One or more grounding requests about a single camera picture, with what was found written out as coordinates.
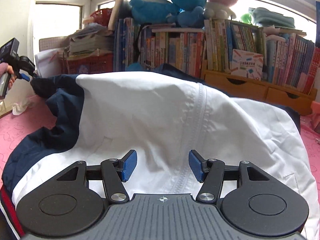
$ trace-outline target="paper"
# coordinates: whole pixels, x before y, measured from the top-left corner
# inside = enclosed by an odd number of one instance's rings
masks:
[[[39,77],[47,78],[62,74],[58,52],[63,48],[49,49],[35,55],[37,73]]]

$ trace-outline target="human hand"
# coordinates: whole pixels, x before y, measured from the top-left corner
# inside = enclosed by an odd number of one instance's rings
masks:
[[[10,74],[10,75],[14,75],[14,71],[12,69],[12,66],[8,65],[7,67],[7,72]],[[12,86],[13,86],[13,83],[15,82],[15,80],[17,79],[17,76],[14,75],[10,78],[10,81],[9,81],[9,85],[8,85],[8,88],[11,89]]]

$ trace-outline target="pink bedsheet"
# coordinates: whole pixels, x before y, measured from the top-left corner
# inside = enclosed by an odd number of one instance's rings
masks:
[[[44,100],[38,96],[35,96],[33,100],[36,101],[36,105],[27,109],[23,114],[18,116],[8,114],[0,119],[0,177],[10,153],[26,135],[43,126],[51,129],[55,125],[56,117],[51,114]],[[311,172],[316,178],[319,191],[320,144],[317,139],[320,139],[320,135],[310,128],[308,117],[301,118],[301,137],[306,146]]]

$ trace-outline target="window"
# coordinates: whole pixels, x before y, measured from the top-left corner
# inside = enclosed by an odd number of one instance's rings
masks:
[[[39,52],[39,39],[68,36],[79,29],[80,7],[36,4],[33,18],[33,51]]]
[[[34,0],[30,7],[28,57],[39,52],[39,39],[67,36],[81,27],[89,16],[91,0]]]
[[[291,12],[287,9],[281,8],[279,6],[275,6],[263,1],[258,0],[239,0],[236,5],[232,6],[231,9],[236,13],[237,18],[235,20],[240,20],[240,17],[245,13],[248,13],[248,9],[264,7],[270,11],[281,13],[284,16],[294,18],[294,25],[297,30],[302,30],[307,33],[305,39],[312,40],[315,42],[316,40],[316,24],[312,21],[305,19],[304,17]]]

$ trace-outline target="bookshelf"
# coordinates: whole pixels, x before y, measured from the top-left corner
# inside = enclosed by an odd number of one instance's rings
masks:
[[[307,95],[269,82],[207,70],[206,62],[203,63],[201,78],[208,85],[221,89],[233,97],[289,106],[301,115],[312,113],[311,103],[316,99],[317,95],[317,89],[315,88],[312,88],[310,94]]]

